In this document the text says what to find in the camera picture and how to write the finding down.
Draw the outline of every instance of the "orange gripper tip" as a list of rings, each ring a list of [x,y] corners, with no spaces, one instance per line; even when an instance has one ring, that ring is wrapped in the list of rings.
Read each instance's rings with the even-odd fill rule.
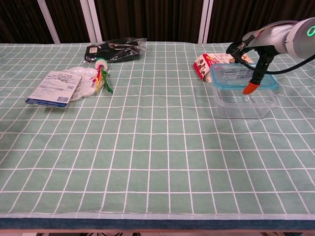
[[[260,85],[255,85],[251,82],[248,83],[248,85],[244,88],[243,94],[251,94],[254,92]]]

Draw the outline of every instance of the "green indicator light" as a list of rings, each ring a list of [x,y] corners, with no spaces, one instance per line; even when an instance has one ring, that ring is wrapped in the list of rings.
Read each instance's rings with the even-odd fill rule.
[[[311,37],[315,34],[315,26],[312,26],[309,28],[309,30],[307,31],[307,36]]]

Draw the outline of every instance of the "blue container lid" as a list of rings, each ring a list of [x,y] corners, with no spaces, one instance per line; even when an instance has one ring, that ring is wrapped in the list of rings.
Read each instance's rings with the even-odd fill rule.
[[[219,89],[244,89],[252,79],[253,71],[241,64],[214,64],[210,67],[213,84]],[[265,75],[258,89],[277,89],[272,75]]]

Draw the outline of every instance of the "product label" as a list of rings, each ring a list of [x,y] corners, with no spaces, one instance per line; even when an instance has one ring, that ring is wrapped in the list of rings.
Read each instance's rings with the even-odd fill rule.
[[[90,53],[97,53],[97,47],[90,48]]]
[[[224,70],[224,74],[223,74],[223,80],[225,82],[229,82],[229,81],[239,81],[240,83],[244,80],[249,81],[252,79],[252,74],[253,71],[249,70],[247,68],[244,69],[226,69]]]
[[[72,97],[81,76],[65,71],[51,71],[26,100],[27,103],[65,107]]]

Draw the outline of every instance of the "blue table edge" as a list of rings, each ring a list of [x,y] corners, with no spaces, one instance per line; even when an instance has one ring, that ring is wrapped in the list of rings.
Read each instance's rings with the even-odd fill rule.
[[[2,218],[0,230],[315,230],[313,220],[136,220]]]

